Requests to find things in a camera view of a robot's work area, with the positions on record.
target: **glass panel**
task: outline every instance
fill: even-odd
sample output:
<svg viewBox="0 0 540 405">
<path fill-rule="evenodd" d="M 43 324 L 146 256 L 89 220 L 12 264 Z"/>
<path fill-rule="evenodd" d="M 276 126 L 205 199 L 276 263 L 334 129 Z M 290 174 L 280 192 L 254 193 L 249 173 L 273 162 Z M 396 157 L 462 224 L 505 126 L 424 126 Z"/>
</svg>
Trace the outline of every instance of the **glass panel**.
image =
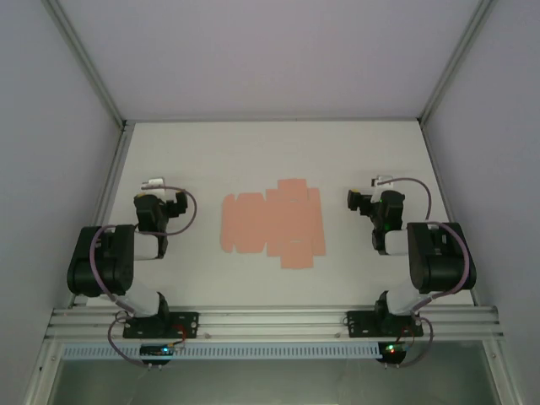
<svg viewBox="0 0 540 405">
<path fill-rule="evenodd" d="M 413 350 L 421 349 L 416 343 Z M 415 353 L 408 354 L 411 359 Z M 499 401 L 480 343 L 435 343 L 408 369 L 375 360 L 64 361 L 49 405 L 474 404 Z"/>
</svg>

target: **black mounting plate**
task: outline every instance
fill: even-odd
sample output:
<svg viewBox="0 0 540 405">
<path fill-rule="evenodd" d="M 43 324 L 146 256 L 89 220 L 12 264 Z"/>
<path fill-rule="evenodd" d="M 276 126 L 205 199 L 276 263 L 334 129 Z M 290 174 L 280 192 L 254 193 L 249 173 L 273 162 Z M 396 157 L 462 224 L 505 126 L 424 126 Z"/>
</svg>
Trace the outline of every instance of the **black mounting plate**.
<svg viewBox="0 0 540 405">
<path fill-rule="evenodd" d="M 404 338 L 424 335 L 422 325 L 416 325 L 411 316 L 386 315 L 381 320 L 374 310 L 350 310 L 347 312 L 348 336 L 350 338 Z"/>
<path fill-rule="evenodd" d="M 182 339 L 182 332 L 186 331 L 186 339 L 197 337 L 198 312 L 171 312 L 169 316 L 169 327 L 164 327 L 163 322 L 155 316 L 129 319 L 122 336 L 125 339 Z"/>
</svg>

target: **metal frame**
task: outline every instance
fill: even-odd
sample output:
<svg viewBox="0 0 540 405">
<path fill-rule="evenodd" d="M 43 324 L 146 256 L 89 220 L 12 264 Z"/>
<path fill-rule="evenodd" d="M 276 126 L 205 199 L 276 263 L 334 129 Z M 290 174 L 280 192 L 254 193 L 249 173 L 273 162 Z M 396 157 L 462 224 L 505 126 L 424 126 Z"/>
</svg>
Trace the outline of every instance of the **metal frame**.
<svg viewBox="0 0 540 405">
<path fill-rule="evenodd" d="M 127 156 L 135 121 L 124 121 L 115 101 L 101 79 L 95 65 L 84 49 L 75 29 L 69 22 L 58 0 L 41 0 L 52 20 L 56 24 L 63 39 L 72 51 L 79 66 L 90 81 L 101 103 L 108 111 L 116 125 L 121 129 L 121 136 L 116 146 L 105 185 L 99 196 L 97 208 L 93 216 L 93 224 L 103 224 L 108 219 L 114 195 Z M 435 86 L 426 106 L 418 118 L 424 130 L 437 106 L 450 87 L 452 79 L 470 51 L 478 32 L 488 18 L 496 0 L 479 0 L 462 37 L 452 52 L 445 70 Z M 239 117 L 226 120 L 214 119 L 204 121 L 368 121 L 358 117 Z M 399 120 L 396 117 L 387 121 Z M 200 121 L 186 119 L 186 122 Z M 429 140 L 424 136 L 429 156 L 434 166 L 435 176 L 441 189 L 448 217 L 454 216 L 440 184 L 440 171 L 432 154 Z M 54 310 L 50 326 L 46 331 L 45 341 L 41 347 L 29 388 L 26 392 L 25 405 L 45 405 L 49 401 L 62 354 L 66 345 L 80 343 L 82 345 L 100 344 L 106 340 L 106 328 L 112 322 L 116 308 L 78 306 L 79 300 L 72 296 L 70 305 L 65 310 Z M 327 343 L 344 344 L 351 342 L 369 343 L 374 339 L 350 339 L 347 328 L 343 325 L 344 313 L 349 310 L 369 309 L 368 307 L 309 307 L 309 308 L 190 308 L 201 313 L 199 338 L 197 344 L 228 345 L 231 343 Z M 442 305 L 431 306 L 422 311 L 434 324 L 436 341 L 478 341 L 482 340 L 486 352 L 486 361 L 494 379 L 495 389 L 503 405 L 520 405 L 521 398 L 516 390 L 515 382 L 509 372 L 505 360 L 504 336 L 499 324 L 498 314 L 493 307 Z M 113 333 L 120 347 L 129 345 L 120 337 L 122 327 L 115 327 Z M 427 338 L 427 330 L 422 340 Z"/>
<path fill-rule="evenodd" d="M 84 45 L 78 37 L 77 31 L 73 28 L 73 25 L 69 21 L 62 5 L 58 0 L 41 0 L 47 12 L 51 16 L 58 31 L 66 41 L 69 49 L 72 51 L 73 56 L 77 60 L 79 66 L 83 70 L 86 78 L 94 88 L 95 93 L 99 97 L 105 109 L 109 112 L 111 118 L 117 124 L 119 129 L 123 129 L 126 123 L 125 118 L 118 110 L 116 102 L 112 99 L 111 93 L 106 88 L 103 79 L 101 78 L 97 68 L 95 67 L 88 52 L 84 49 Z M 450 87 L 453 78 L 456 76 L 457 70 L 462 65 L 464 59 L 467 57 L 474 41 L 476 40 L 478 33 L 483 27 L 483 24 L 488 19 L 494 5 L 497 0 L 478 0 L 477 7 L 474 9 L 471 18 L 469 19 L 465 30 L 462 33 L 459 41 L 451 53 L 450 59 L 445 65 L 445 68 L 440 75 L 440 78 L 433 89 L 430 97 L 428 98 L 425 107 L 418 116 L 418 121 L 421 127 L 425 127 L 428 120 L 431 118 L 439 103 L 443 99 L 446 91 Z M 188 117 L 182 120 L 178 119 L 169 120 L 142 120 L 140 122 L 237 122 L 237 121 L 348 121 L 358 120 L 358 117 L 335 117 L 335 116 L 237 116 L 237 117 L 219 117 L 216 116 L 212 119 L 200 117 Z M 412 117 L 372 117 L 365 118 L 365 120 L 384 120 L 384 121 L 403 121 L 407 119 L 413 119 Z"/>
<path fill-rule="evenodd" d="M 439 106 L 496 3 L 497 0 L 478 1 L 478 5 L 475 8 L 474 13 L 472 13 L 472 17 L 469 19 L 462 37 L 457 42 L 456 48 L 452 52 L 450 59 L 445 66 L 445 70 L 443 70 L 443 73 L 440 75 L 437 85 L 418 118 L 421 128 L 424 128 L 427 125 L 429 119 Z"/>
<path fill-rule="evenodd" d="M 172 311 L 197 311 L 200 314 L 197 341 L 208 343 L 291 343 L 291 342 L 385 342 L 388 337 L 348 337 L 343 318 L 347 311 L 373 310 L 373 306 L 359 307 L 172 307 Z M 106 342 L 107 328 L 115 319 L 118 308 L 73 307 L 54 310 L 45 341 Z M 432 305 L 421 311 L 435 330 L 436 341 L 478 341 L 502 339 L 499 315 L 492 306 Z M 118 342 L 132 342 L 122 338 L 122 325 L 113 328 Z M 424 325 L 424 336 L 429 329 Z M 155 342 L 140 339 L 139 342 Z"/>
<path fill-rule="evenodd" d="M 122 118 L 122 114 L 118 110 L 118 107 L 116 107 L 115 101 L 112 99 L 88 52 L 84 49 L 83 43 L 78 38 L 77 31 L 73 28 L 64 9 L 57 0 L 41 0 L 41 2 L 57 26 L 62 38 L 66 41 L 67 46 L 92 85 L 92 88 L 94 88 L 101 104 L 116 123 L 118 129 L 123 129 L 124 119 Z"/>
</svg>

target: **white table surface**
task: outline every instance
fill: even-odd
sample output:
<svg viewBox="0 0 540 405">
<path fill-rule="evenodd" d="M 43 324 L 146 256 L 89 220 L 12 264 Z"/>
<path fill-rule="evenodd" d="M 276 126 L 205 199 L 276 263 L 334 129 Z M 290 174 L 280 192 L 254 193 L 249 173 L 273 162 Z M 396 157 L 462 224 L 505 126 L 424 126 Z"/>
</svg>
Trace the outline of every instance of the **white table surface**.
<svg viewBox="0 0 540 405">
<path fill-rule="evenodd" d="M 135 262 L 135 276 L 163 293 L 170 305 L 370 305 L 382 291 L 409 278 L 407 256 L 380 256 L 372 224 L 347 209 L 349 188 L 376 175 L 411 176 L 433 194 L 433 220 L 445 221 L 435 174 L 415 121 L 289 121 L 137 124 L 111 211 L 110 224 L 136 224 L 133 197 L 140 184 L 163 176 L 192 192 L 199 212 L 193 226 L 169 238 L 162 260 Z M 221 204 L 230 193 L 264 192 L 277 181 L 305 178 L 321 191 L 326 256 L 313 268 L 282 269 L 279 257 L 226 253 L 219 243 Z M 424 189 L 396 183 L 405 194 L 403 222 L 422 221 Z M 168 231 L 187 222 L 169 222 Z M 135 254 L 154 249 L 139 236 Z M 437 304 L 471 305 L 464 291 Z M 88 305 L 107 304 L 89 300 Z"/>
</svg>

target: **cable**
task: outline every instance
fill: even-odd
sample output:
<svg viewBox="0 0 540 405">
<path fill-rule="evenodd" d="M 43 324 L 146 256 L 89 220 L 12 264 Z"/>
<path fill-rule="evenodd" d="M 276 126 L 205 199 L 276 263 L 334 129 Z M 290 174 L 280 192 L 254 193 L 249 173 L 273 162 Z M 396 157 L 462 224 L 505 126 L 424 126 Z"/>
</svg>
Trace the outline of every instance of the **cable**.
<svg viewBox="0 0 540 405">
<path fill-rule="evenodd" d="M 436 299 L 438 299 L 440 297 L 445 297 L 447 295 L 458 293 L 463 288 L 463 285 L 467 281 L 467 279 L 469 277 L 469 273 L 470 273 L 469 252 L 468 252 L 468 249 L 467 249 L 467 245 L 465 245 L 465 241 L 461 238 L 461 236 L 458 235 L 455 230 L 453 230 L 450 226 L 448 226 L 446 224 L 442 224 L 440 222 L 435 222 L 435 221 L 426 222 L 426 224 L 439 226 L 440 228 L 442 228 L 443 230 L 448 232 L 450 235 L 452 235 L 452 237 L 456 240 L 457 244 L 462 249 L 463 275 L 462 275 L 462 278 L 459 280 L 459 282 L 456 284 L 456 286 L 454 286 L 452 289 L 449 289 L 448 291 L 443 291 L 441 293 L 433 294 L 433 295 L 429 296 L 428 298 L 426 298 L 425 300 L 422 300 L 422 301 L 418 302 L 411 309 L 412 313 L 416 313 L 420 308 L 426 306 L 427 304 L 429 304 L 433 300 L 436 300 Z"/>
<path fill-rule="evenodd" d="M 425 189 L 425 192 L 428 193 L 428 212 L 425 214 L 425 220 L 427 221 L 429 219 L 429 216 L 431 215 L 431 191 L 429 190 L 429 187 L 427 187 L 423 181 L 419 179 L 415 179 L 413 177 L 398 177 L 397 179 L 379 181 L 376 185 L 382 186 L 383 184 L 390 184 L 396 181 L 413 181 L 415 183 L 418 183 L 420 186 L 422 186 Z"/>
<path fill-rule="evenodd" d="M 399 336 L 397 337 L 396 342 L 394 344 L 399 343 L 401 338 L 403 338 L 403 332 L 406 330 L 408 330 L 411 333 L 411 337 L 413 338 L 413 341 L 411 342 L 411 345 L 409 346 L 411 348 L 414 345 L 415 336 L 414 336 L 413 329 L 409 326 L 402 327 L 402 331 L 399 333 Z"/>
<path fill-rule="evenodd" d="M 429 340 L 428 340 L 427 346 L 422 351 L 422 353 L 420 353 L 417 357 L 415 357 L 411 361 L 407 361 L 407 362 L 401 363 L 401 364 L 386 364 L 386 365 L 389 365 L 390 367 L 392 367 L 394 369 L 402 369 L 404 367 L 410 367 L 411 365 L 417 364 L 421 359 L 423 359 L 428 354 L 429 350 L 431 349 L 431 344 L 433 343 L 433 338 L 435 336 L 435 334 L 433 333 L 433 325 L 431 324 L 429 319 L 424 318 L 422 316 L 419 316 L 416 319 L 428 324 L 428 327 L 429 327 Z"/>
<path fill-rule="evenodd" d="M 173 187 L 173 186 L 144 186 L 142 187 L 143 190 L 175 190 L 177 192 L 184 192 L 192 201 L 193 201 L 193 215 L 192 218 L 189 220 L 186 226 L 184 228 L 177 230 L 175 232 L 141 232 L 140 230 L 137 231 L 141 235 L 154 235 L 154 236 L 174 236 L 181 234 L 182 232 L 185 232 L 190 226 L 192 226 L 193 221 L 195 220 L 195 217 L 197 217 L 197 200 L 191 194 L 188 190 L 184 190 L 183 188 L 179 187 Z"/>
<path fill-rule="evenodd" d="M 115 314 L 115 320 L 109 325 L 109 330 L 107 331 L 107 340 L 109 341 L 109 344 L 110 346 L 112 347 L 112 349 L 120 356 L 122 357 L 124 360 L 126 360 L 128 363 L 132 364 L 132 365 L 136 365 L 138 367 L 144 367 L 145 369 L 148 368 L 148 366 L 143 363 L 141 360 L 135 360 L 135 359 L 132 359 L 128 356 L 126 356 L 121 350 L 120 348 L 118 348 L 118 346 L 116 346 L 116 344 L 112 341 L 112 328 L 117 324 L 117 323 L 120 323 L 120 321 L 127 321 L 128 319 L 131 319 L 130 316 L 121 316 L 121 317 L 118 317 L 119 314 L 121 314 L 122 311 L 119 310 L 116 314 Z"/>
<path fill-rule="evenodd" d="M 435 221 L 426 222 L 426 224 L 428 224 L 428 225 L 437 225 L 440 228 L 442 228 L 443 230 L 445 230 L 446 232 L 448 232 L 450 235 L 452 235 L 452 237 L 454 239 L 456 239 L 457 244 L 462 249 L 463 275 L 462 275 L 462 278 L 459 280 L 459 282 L 453 288 L 449 289 L 448 291 L 443 291 L 441 293 L 433 294 L 430 297 L 426 298 L 425 300 L 422 300 L 418 304 L 416 304 L 411 309 L 411 312 L 413 314 L 415 312 L 417 312 L 420 308 L 422 308 L 422 307 L 426 306 L 427 304 L 429 304 L 433 300 L 436 300 L 436 299 L 438 299 L 440 297 L 444 297 L 444 296 L 455 294 L 455 293 L 459 292 L 463 288 L 463 285 L 465 284 L 465 282 L 467 281 L 467 278 L 468 278 L 469 272 L 470 272 L 469 252 L 468 252 L 468 249 L 467 249 L 467 245 L 465 245 L 465 241 L 461 238 L 461 236 L 458 235 L 455 230 L 453 230 L 450 226 L 448 226 L 446 224 L 442 224 L 440 222 L 435 222 Z M 431 322 L 427 318 L 424 318 L 422 316 L 416 317 L 415 315 L 413 315 L 413 318 L 416 318 L 417 320 L 420 320 L 420 321 L 424 321 L 425 323 L 428 324 L 428 327 L 429 327 L 428 345 L 426 346 L 424 351 L 417 358 L 415 358 L 415 359 L 413 359 L 413 360 L 411 360 L 411 361 L 409 361 L 407 363 L 400 364 L 399 368 L 409 367 L 411 365 L 417 364 L 429 352 L 429 350 L 431 349 L 431 343 L 433 342 L 434 332 L 433 332 L 433 325 L 431 324 Z"/>
<path fill-rule="evenodd" d="M 95 233 L 94 238 L 92 238 L 92 242 L 90 243 L 90 252 L 89 252 L 89 260 L 90 260 L 90 269 L 92 270 L 92 273 L 94 274 L 95 282 L 100 286 L 101 291 L 105 293 L 109 299 L 118 305 L 120 308 L 127 312 L 135 312 L 135 310 L 128 304 L 123 303 L 120 301 L 105 285 L 103 280 L 101 279 L 100 273 L 98 272 L 98 268 L 95 266 L 95 247 L 98 243 L 98 240 L 100 239 L 101 234 L 105 232 L 106 230 L 115 228 L 116 225 L 106 225 L 102 226 L 98 229 L 98 231 Z"/>
<path fill-rule="evenodd" d="M 178 192 L 184 192 L 185 194 L 187 194 L 189 196 L 189 198 L 193 201 L 193 215 L 192 215 L 192 218 L 189 220 L 189 222 L 187 223 L 187 225 L 180 229 L 180 230 L 177 230 L 176 232 L 171 232 L 171 233 L 165 233 L 165 232 L 139 232 L 139 234 L 143 234 L 143 235 L 156 235 L 156 236 L 172 236 L 172 235 L 178 235 L 178 234 L 181 234 L 182 232 L 186 231 L 190 226 L 192 226 L 193 224 L 193 221 L 195 220 L 195 217 L 197 216 L 197 200 L 195 199 L 195 197 L 190 193 L 188 192 L 187 190 L 183 190 L 181 188 L 178 188 L 178 187 L 172 187 L 172 186 L 146 186 L 146 187 L 143 187 L 144 190 L 150 190 L 150 189 L 165 189 L 165 190 L 176 190 Z M 127 311 L 127 312 L 131 312 L 131 313 L 134 313 L 135 310 L 128 304 L 122 302 L 121 300 L 119 300 L 105 285 L 105 283 L 103 282 L 103 279 L 101 278 L 100 276 L 100 273 L 98 272 L 98 269 L 95 265 L 95 247 L 97 246 L 97 243 L 98 243 L 98 240 L 100 239 L 100 236 L 106 231 L 106 230 L 110 230 L 110 229 L 113 229 L 115 228 L 116 226 L 115 225 L 106 225 L 106 226 L 102 226 L 101 228 L 98 229 L 98 231 L 94 234 L 94 238 L 92 238 L 92 241 L 90 243 L 90 251 L 89 251 L 89 261 L 90 261 L 90 269 L 92 270 L 92 273 L 94 274 L 94 278 L 95 278 L 95 282 L 100 286 L 101 288 L 101 291 L 103 291 L 103 293 L 109 297 L 109 299 L 115 303 L 116 305 L 118 305 L 120 308 L 122 308 L 123 310 Z"/>
</svg>

